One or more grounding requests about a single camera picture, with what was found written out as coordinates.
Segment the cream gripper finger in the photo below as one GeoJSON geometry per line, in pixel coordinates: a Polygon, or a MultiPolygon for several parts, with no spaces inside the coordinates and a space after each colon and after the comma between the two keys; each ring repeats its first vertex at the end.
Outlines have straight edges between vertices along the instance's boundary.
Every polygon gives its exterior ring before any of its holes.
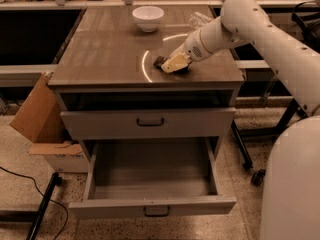
{"type": "Polygon", "coordinates": [[[173,73],[173,72],[182,70],[187,66],[188,66],[188,63],[184,59],[173,58],[173,59],[167,59],[161,66],[161,69],[165,73],[173,73]]]}

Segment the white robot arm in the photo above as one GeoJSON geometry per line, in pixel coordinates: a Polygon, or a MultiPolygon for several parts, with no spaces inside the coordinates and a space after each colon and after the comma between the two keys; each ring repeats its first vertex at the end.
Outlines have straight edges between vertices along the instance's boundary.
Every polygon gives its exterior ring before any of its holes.
{"type": "Polygon", "coordinates": [[[259,240],[320,240],[320,54],[274,26],[256,0],[225,0],[220,16],[190,34],[162,70],[242,43],[253,45],[307,114],[270,152],[259,240]]]}

